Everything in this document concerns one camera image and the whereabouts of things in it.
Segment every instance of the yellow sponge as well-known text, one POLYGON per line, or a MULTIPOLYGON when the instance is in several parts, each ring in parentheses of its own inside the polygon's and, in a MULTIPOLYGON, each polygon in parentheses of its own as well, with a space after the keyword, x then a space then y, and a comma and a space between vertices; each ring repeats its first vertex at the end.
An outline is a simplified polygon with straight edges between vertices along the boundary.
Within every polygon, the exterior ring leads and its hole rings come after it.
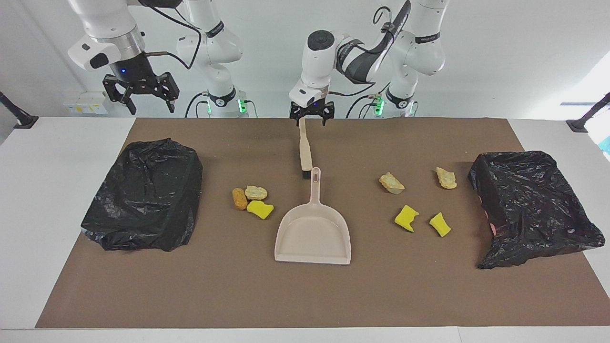
POLYGON ((411 223, 416 215, 419 215, 416 210, 412 209, 409 205, 404 205, 400 213, 394 218, 394 222, 406 230, 414 232, 411 223))
POLYGON ((451 228, 445 222, 445 219, 443 218, 443 214, 441 212, 439 212, 439 214, 435 215, 434 218, 430 220, 430 225, 432 225, 436 229, 436 231, 439 232, 441 237, 445 237, 445 235, 448 234, 449 231, 451 231, 451 228))
POLYGON ((273 205, 265 204, 260 200, 253 200, 250 201, 250 204, 248 204, 246 210, 248 210, 250 213, 258 215, 261 219, 266 219, 273 211, 273 205))

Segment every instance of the black plastic bag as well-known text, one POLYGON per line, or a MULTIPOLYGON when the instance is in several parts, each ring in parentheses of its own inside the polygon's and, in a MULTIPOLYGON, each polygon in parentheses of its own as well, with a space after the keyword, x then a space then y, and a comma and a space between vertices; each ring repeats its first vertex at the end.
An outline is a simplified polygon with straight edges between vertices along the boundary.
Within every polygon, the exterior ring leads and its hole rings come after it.
POLYGON ((187 244, 202 171, 195 150, 169 138, 129 144, 91 202, 82 232, 105 250, 171 251, 187 244))
POLYGON ((495 230, 480 269, 520 265, 530 258, 605 243, 555 160, 542 151, 481 154, 469 178, 495 230))

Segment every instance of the pink object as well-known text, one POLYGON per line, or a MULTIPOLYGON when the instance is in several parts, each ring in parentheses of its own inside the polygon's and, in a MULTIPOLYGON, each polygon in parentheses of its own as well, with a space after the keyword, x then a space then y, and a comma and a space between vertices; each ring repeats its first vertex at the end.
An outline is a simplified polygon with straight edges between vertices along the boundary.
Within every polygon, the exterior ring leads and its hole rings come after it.
MULTIPOLYGON (((483 199, 481 199, 481 197, 479 197, 479 201, 481 202, 481 204, 483 204, 483 199)), ((485 212, 485 217, 487 217, 487 221, 489 222, 489 215, 487 214, 487 211, 483 210, 483 212, 485 212)), ((493 223, 489 223, 489 227, 492 229, 493 236, 495 237, 495 225, 493 223)))

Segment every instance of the beige dustpan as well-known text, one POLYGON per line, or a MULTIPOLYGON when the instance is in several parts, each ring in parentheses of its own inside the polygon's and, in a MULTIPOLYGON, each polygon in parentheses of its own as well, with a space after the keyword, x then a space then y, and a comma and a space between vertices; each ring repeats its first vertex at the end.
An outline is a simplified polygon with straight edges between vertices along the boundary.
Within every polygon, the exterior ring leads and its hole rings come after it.
POLYGON ((275 240, 275 260, 350 264, 347 223, 339 212, 320 203, 320 169, 312 169, 311 199, 282 218, 275 240))

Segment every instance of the brown mat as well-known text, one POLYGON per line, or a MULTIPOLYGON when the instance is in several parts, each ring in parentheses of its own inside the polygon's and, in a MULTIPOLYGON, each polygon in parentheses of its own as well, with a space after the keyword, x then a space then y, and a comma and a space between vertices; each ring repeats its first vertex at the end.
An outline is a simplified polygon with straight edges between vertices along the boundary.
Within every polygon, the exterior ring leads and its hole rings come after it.
POLYGON ((259 328, 610 325, 610 300, 582 253, 478 270, 491 232, 466 179, 486 151, 521 151, 506 120, 397 118, 307 124, 323 203, 346 219, 349 266, 276 262, 282 216, 309 199, 288 119, 136 120, 126 143, 171 137, 204 166, 188 245, 113 251, 78 238, 37 328, 259 328), (437 185, 434 167, 459 186, 437 185), (391 171, 406 186, 386 192, 391 171), (266 187, 267 220, 232 208, 231 189, 266 187), (403 205, 410 233, 393 223, 403 205), (427 224, 442 211, 440 238, 427 224))

